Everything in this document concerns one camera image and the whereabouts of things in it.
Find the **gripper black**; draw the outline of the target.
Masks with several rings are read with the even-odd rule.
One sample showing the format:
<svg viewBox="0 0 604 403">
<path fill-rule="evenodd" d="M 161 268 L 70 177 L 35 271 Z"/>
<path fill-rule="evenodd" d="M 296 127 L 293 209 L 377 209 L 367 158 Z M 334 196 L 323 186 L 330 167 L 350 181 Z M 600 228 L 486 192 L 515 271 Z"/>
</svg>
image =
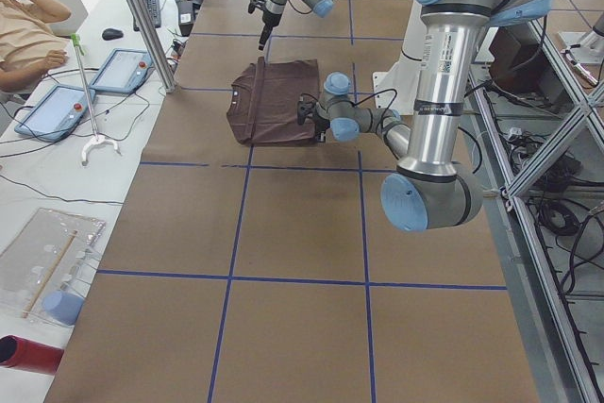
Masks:
<svg viewBox="0 0 604 403">
<path fill-rule="evenodd" d="M 260 39 L 258 43 L 258 49 L 263 50 L 268 43 L 272 31 L 275 27 L 280 24 L 280 14 L 274 13 L 268 9 L 265 9 L 262 14 L 262 21 L 264 23 L 264 27 L 262 32 L 260 33 Z"/>
<path fill-rule="evenodd" d="M 318 143 L 325 143 L 327 141 L 326 132 L 329 130 L 329 120 L 318 118 L 313 120 L 315 125 L 315 140 Z"/>
</svg>

